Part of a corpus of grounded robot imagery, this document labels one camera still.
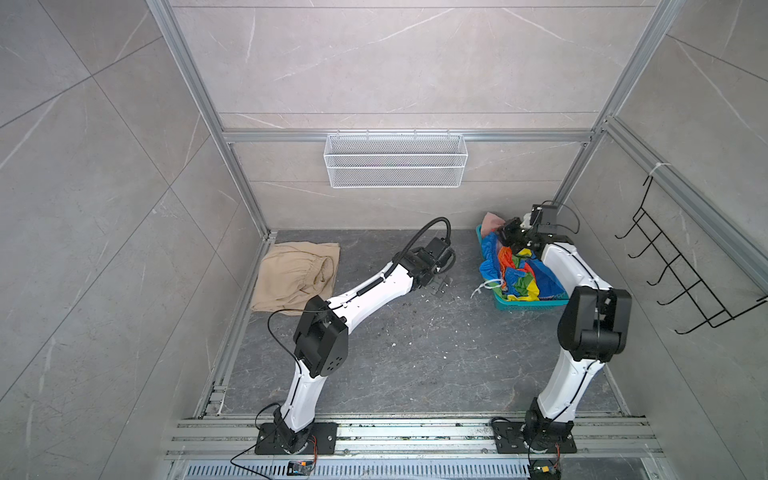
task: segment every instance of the floor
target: floor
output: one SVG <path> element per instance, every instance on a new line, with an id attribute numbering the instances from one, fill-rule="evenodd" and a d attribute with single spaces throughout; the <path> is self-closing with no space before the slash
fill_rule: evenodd
<path id="1" fill-rule="evenodd" d="M 338 242 L 335 293 L 369 278 L 413 235 L 411 230 L 281 230 L 276 241 Z M 431 237 L 425 235 L 426 244 Z M 501 312 L 491 292 L 472 297 L 482 278 L 474 230 L 455 230 L 453 282 L 442 298 L 416 290 L 372 314 L 349 338 L 349 357 L 329 377 L 320 413 L 518 412 L 545 387 L 557 362 L 563 307 Z M 227 388 L 223 411 L 255 413 L 285 401 L 293 361 L 269 337 L 266 313 L 250 318 Z M 277 314 L 273 330 L 292 342 L 297 316 Z M 616 412 L 603 373 L 580 404 L 582 412 Z"/>

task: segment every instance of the gray tile wall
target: gray tile wall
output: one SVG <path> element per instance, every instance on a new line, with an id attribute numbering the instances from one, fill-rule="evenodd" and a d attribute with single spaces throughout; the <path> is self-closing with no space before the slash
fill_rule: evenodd
<path id="1" fill-rule="evenodd" d="M 688 0 L 619 115 L 764 250 L 768 250 L 767 22 L 765 2 Z M 606 148 L 603 155 L 608 156 L 608 152 Z M 768 309 L 760 307 L 719 329 L 704 327 L 687 336 L 675 335 L 671 329 L 695 320 L 695 307 L 679 300 L 669 307 L 650 301 L 660 291 L 641 284 L 641 278 L 655 280 L 652 271 L 646 271 L 649 265 L 627 259 L 620 253 L 618 240 L 607 232 L 606 227 L 611 221 L 618 222 L 623 209 L 599 211 L 601 203 L 622 194 L 622 185 L 626 211 L 635 208 L 635 199 L 627 196 L 632 192 L 627 188 L 627 173 L 621 170 L 625 157 L 614 154 L 612 160 L 603 157 L 594 162 L 582 177 L 574 199 L 586 217 L 591 215 L 590 225 L 624 278 L 634 286 L 660 346 L 668 352 L 671 363 L 664 368 L 669 371 L 660 375 L 677 376 L 673 372 L 677 370 L 685 382 L 658 389 L 656 396 L 643 396 L 638 413 L 662 409 L 680 413 L 678 420 L 659 417 L 654 428 L 665 437 L 667 453 L 677 460 L 683 476 L 765 478 Z M 639 182 L 643 174 L 634 176 L 638 180 L 632 181 Z M 753 305 L 761 296 L 757 288 L 676 204 L 663 194 L 658 197 L 653 205 L 667 233 L 727 301 L 726 306 L 738 312 Z M 612 230 L 619 230 L 620 225 L 616 223 Z M 650 267 L 658 275 L 658 263 Z M 699 294 L 706 303 L 707 296 Z M 715 313 L 713 307 L 709 302 L 705 312 Z M 621 374 L 616 378 L 622 390 L 633 392 L 635 386 L 647 385 L 647 374 L 629 368 L 628 362 L 643 362 L 651 354 L 650 350 L 636 352 L 619 363 Z M 690 389 L 697 404 L 675 406 L 665 398 L 681 389 Z M 681 444 L 686 437 L 693 438 L 688 430 L 699 422 L 694 418 L 700 419 L 700 411 L 717 437 L 696 436 L 693 444 L 688 441 L 699 454 L 681 448 Z"/>
<path id="2" fill-rule="evenodd" d="M 551 199 L 578 143 L 470 143 L 458 188 L 331 188 L 322 143 L 236 144 L 272 228 L 420 228 L 446 216 L 475 228 L 487 211 L 522 215 Z"/>
<path id="3" fill-rule="evenodd" d="M 0 18 L 0 477 L 150 478 L 257 231 L 143 1 Z"/>
<path id="4" fill-rule="evenodd" d="M 175 5 L 225 127 L 591 127 L 655 2 Z"/>

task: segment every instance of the hanging rack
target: hanging rack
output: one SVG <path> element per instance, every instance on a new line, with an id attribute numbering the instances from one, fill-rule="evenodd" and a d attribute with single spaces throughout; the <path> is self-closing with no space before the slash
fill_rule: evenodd
<path id="1" fill-rule="evenodd" d="M 677 280 L 677 282 L 683 288 L 683 291 L 678 293 L 672 300 L 669 300 L 669 301 L 663 302 L 663 303 L 657 300 L 656 303 L 658 303 L 659 305 L 662 305 L 662 306 L 663 305 L 669 305 L 672 302 L 674 302 L 675 300 L 681 298 L 683 295 L 686 295 L 686 296 L 688 296 L 690 301 L 694 303 L 694 305 L 696 306 L 696 309 L 699 310 L 699 313 L 701 313 L 701 316 L 704 318 L 703 322 L 697 324 L 696 326 L 694 326 L 693 328 L 691 328 L 689 330 L 685 330 L 684 332 L 681 332 L 680 330 L 675 329 L 675 333 L 677 333 L 678 335 L 686 335 L 688 333 L 693 332 L 695 329 L 701 327 L 705 323 L 707 325 L 709 325 L 710 327 L 712 327 L 712 328 L 717 328 L 719 326 L 725 325 L 726 323 L 730 322 L 731 320 L 734 320 L 734 319 L 742 316 L 743 314 L 745 314 L 745 313 L 747 313 L 747 312 L 749 312 L 751 310 L 756 309 L 758 306 L 761 306 L 764 303 L 768 302 L 768 295 L 763 296 L 763 297 L 757 299 L 757 302 L 756 302 L 755 305 L 752 305 L 750 308 L 748 308 L 748 309 L 746 309 L 746 310 L 744 310 L 744 311 L 742 311 L 740 313 L 737 313 L 736 315 L 733 315 L 723 305 L 723 302 L 721 302 L 720 299 L 717 298 L 717 295 L 715 295 L 715 293 L 712 291 L 710 286 L 707 285 L 707 282 L 705 282 L 704 279 L 701 278 L 701 275 L 699 275 L 699 273 L 696 271 L 696 269 L 690 264 L 690 262 L 688 262 L 688 259 L 682 254 L 682 252 L 680 252 L 680 250 L 677 248 L 677 245 L 675 245 L 675 243 L 672 241 L 672 239 L 667 236 L 667 234 L 661 229 L 661 227 L 659 227 L 659 224 L 656 223 L 656 220 L 654 220 L 654 218 L 648 213 L 648 211 L 645 210 L 645 207 L 644 207 L 645 199 L 648 196 L 648 191 L 650 190 L 650 186 L 653 183 L 653 181 L 654 181 L 654 179 L 652 178 L 652 176 L 648 175 L 645 178 L 645 181 L 643 182 L 643 185 L 645 186 L 647 184 L 647 187 L 645 188 L 645 194 L 643 195 L 643 200 L 640 202 L 640 207 L 637 209 L 637 211 L 632 216 L 633 223 L 632 223 L 632 226 L 630 227 L 630 229 L 624 235 L 622 235 L 620 237 L 618 235 L 614 235 L 614 237 L 616 237 L 619 240 L 621 240 L 621 239 L 625 238 L 627 235 L 629 235 L 632 230 L 637 228 L 645 236 L 646 240 L 648 240 L 649 243 L 637 255 L 631 255 L 631 254 L 628 253 L 627 256 L 630 257 L 630 258 L 633 258 L 633 259 L 634 258 L 638 258 L 640 255 L 645 253 L 650 247 L 653 247 L 654 250 L 656 250 L 656 253 L 658 253 L 659 257 L 664 262 L 664 269 L 661 271 L 661 275 L 659 275 L 659 279 L 656 280 L 653 283 L 652 282 L 648 282 L 646 280 L 646 283 L 648 285 L 651 285 L 651 286 L 658 285 L 661 282 L 661 279 L 664 278 L 664 274 L 667 271 L 669 271 L 669 272 L 672 273 L 672 275 L 674 276 L 675 280 Z M 643 218 L 647 218 L 648 220 L 650 220 L 651 223 L 653 223 L 653 225 L 659 230 L 659 233 L 657 233 L 653 238 L 651 238 L 650 235 L 648 235 L 648 233 L 640 225 L 640 220 L 642 220 Z M 659 250 L 658 246 L 656 245 L 657 240 L 659 240 L 662 237 L 672 246 L 672 248 L 674 248 L 674 251 L 676 252 L 676 255 L 671 260 L 667 260 L 667 258 L 661 253 L 661 251 Z M 674 270 L 673 263 L 675 263 L 678 260 L 684 261 L 685 264 L 688 265 L 688 268 L 690 268 L 690 270 L 693 271 L 694 274 L 696 275 L 696 281 L 694 281 L 689 286 L 685 286 L 685 283 L 683 283 L 683 280 L 680 279 L 680 277 L 677 275 L 677 272 L 675 272 L 675 270 Z M 715 299 L 717 304 L 720 306 L 720 310 L 718 310 L 717 313 L 715 313 L 712 316 L 707 316 L 706 313 L 704 313 L 704 311 L 701 309 L 701 306 L 699 305 L 699 303 L 690 294 L 691 289 L 693 289 L 696 285 L 703 285 L 704 288 L 707 289 L 707 292 L 709 292 L 710 296 Z M 723 321 L 717 320 L 715 323 L 713 323 L 713 321 L 717 317 L 720 317 L 723 314 L 725 314 L 727 316 L 727 318 L 725 318 Z"/>

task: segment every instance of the mesh shelf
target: mesh shelf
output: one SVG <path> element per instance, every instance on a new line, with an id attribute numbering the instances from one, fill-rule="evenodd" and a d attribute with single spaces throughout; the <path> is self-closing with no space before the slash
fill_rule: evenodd
<path id="1" fill-rule="evenodd" d="M 334 188 L 458 187 L 467 162 L 460 134 L 333 134 L 323 154 Z"/>

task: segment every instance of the beige fabric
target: beige fabric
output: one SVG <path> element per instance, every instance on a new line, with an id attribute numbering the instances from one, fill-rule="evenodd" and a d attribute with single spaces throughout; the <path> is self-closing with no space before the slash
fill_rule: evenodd
<path id="1" fill-rule="evenodd" d="M 339 266 L 338 243 L 286 242 L 273 245 L 261 261 L 250 308 L 274 312 L 283 308 L 301 310 L 307 300 L 333 295 Z M 283 312 L 301 315 L 301 312 Z"/>

